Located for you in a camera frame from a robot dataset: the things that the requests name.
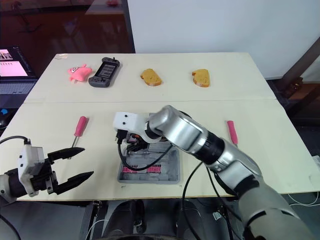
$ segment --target screwdriver handle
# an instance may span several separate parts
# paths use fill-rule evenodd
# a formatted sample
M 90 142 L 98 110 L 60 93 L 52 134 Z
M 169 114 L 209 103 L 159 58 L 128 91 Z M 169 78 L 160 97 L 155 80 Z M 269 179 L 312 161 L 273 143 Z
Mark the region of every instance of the screwdriver handle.
M 235 124 L 234 121 L 227 121 L 229 128 L 229 133 L 230 133 L 230 138 L 233 144 L 238 144 L 238 137 L 235 129 Z
M 85 126 L 86 126 L 87 118 L 85 116 L 81 116 L 79 118 L 78 124 L 76 125 L 74 135 L 76 137 L 81 137 L 84 133 Z

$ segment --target laptop keyboard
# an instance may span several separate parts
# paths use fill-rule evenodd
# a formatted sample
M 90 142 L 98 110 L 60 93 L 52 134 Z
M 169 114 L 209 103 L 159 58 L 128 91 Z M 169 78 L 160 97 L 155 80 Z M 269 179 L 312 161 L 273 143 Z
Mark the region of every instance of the laptop keyboard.
M 28 94 L 35 84 L 31 83 L 1 83 L 0 94 Z

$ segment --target laptop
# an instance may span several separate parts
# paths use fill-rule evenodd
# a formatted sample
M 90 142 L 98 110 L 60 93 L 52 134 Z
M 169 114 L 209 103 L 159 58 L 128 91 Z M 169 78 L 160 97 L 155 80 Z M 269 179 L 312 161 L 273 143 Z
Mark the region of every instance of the laptop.
M 18 46 L 0 47 L 0 109 L 18 109 L 37 80 Z

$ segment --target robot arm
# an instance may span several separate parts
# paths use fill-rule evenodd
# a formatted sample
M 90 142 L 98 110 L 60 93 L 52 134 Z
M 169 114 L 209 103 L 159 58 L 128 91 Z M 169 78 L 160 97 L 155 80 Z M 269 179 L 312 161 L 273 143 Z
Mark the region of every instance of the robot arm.
M 204 162 L 224 190 L 239 197 L 246 239 L 315 239 L 285 199 L 264 182 L 249 156 L 185 113 L 170 105 L 151 116 L 117 112 L 113 127 L 138 134 L 150 144 L 165 137 Z
M 39 190 L 47 190 L 48 194 L 58 195 L 79 186 L 94 172 L 84 172 L 58 184 L 51 165 L 55 160 L 73 157 L 84 150 L 81 147 L 65 148 L 48 153 L 45 158 L 42 147 L 32 146 L 30 141 L 25 142 L 18 158 L 18 168 L 0 175 L 0 207 L 27 194 L 34 197 L 38 195 Z

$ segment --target toy bread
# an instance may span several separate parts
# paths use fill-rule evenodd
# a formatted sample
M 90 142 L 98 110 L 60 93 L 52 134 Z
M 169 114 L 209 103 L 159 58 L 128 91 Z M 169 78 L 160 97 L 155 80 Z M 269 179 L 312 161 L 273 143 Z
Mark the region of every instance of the toy bread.
M 210 85 L 210 76 L 207 69 L 198 69 L 192 72 L 193 82 L 203 88 Z
M 158 86 L 162 83 L 161 78 L 156 74 L 152 68 L 148 68 L 141 73 L 140 77 L 144 82 L 152 87 Z

